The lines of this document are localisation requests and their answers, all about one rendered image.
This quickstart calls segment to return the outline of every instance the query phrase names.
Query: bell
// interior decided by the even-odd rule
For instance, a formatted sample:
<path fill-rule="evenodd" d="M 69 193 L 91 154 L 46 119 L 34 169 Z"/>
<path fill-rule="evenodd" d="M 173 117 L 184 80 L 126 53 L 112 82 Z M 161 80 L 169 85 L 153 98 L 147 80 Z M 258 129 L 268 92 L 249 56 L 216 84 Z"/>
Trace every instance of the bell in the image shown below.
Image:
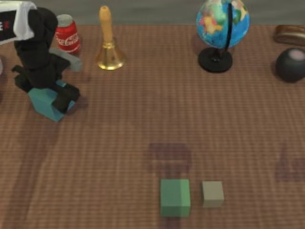
<path fill-rule="evenodd" d="M 124 65 L 126 58 L 112 36 L 112 20 L 109 8 L 102 6 L 99 16 L 103 32 L 103 42 L 101 50 L 96 56 L 96 62 L 102 69 L 116 70 Z"/>

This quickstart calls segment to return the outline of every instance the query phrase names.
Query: beige cube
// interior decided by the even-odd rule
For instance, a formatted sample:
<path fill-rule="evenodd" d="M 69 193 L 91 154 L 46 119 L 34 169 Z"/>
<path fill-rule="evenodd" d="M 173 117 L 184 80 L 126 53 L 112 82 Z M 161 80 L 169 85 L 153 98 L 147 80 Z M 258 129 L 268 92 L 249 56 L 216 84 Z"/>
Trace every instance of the beige cube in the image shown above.
<path fill-rule="evenodd" d="M 219 208 L 224 203 L 224 191 L 221 181 L 203 181 L 203 207 Z"/>

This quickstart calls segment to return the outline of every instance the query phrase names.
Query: globe stand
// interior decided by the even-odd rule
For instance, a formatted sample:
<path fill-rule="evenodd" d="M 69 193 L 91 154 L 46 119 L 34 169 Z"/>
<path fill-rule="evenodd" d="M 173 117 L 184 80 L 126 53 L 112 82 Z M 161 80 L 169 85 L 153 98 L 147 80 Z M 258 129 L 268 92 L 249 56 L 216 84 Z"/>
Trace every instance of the globe stand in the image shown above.
<path fill-rule="evenodd" d="M 228 4 L 228 34 L 223 51 L 217 48 L 206 48 L 198 56 L 199 65 L 207 72 L 224 73 L 233 65 L 232 55 L 228 52 L 232 35 L 233 12 L 232 4 Z"/>

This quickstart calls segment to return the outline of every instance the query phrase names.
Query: gray wall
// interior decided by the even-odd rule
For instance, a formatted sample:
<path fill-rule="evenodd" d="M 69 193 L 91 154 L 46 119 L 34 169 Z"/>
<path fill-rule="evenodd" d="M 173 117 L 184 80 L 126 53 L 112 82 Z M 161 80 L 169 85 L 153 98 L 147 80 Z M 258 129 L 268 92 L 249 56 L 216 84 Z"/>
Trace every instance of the gray wall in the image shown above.
<path fill-rule="evenodd" d="M 194 24 L 204 0 L 32 0 L 77 24 L 99 23 L 101 5 L 118 24 Z M 253 24 L 305 24 L 305 0 L 244 0 Z"/>

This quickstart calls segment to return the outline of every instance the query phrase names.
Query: black globe base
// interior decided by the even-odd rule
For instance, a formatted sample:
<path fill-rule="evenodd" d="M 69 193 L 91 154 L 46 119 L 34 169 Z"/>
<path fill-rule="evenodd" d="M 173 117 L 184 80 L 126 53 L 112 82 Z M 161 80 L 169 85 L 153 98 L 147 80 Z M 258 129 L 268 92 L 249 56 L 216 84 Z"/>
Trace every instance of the black globe base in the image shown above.
<path fill-rule="evenodd" d="M 216 48 L 203 49 L 198 56 L 199 65 L 210 73 L 224 73 L 228 71 L 233 65 L 232 55 L 225 51 L 221 57 L 215 56 Z"/>

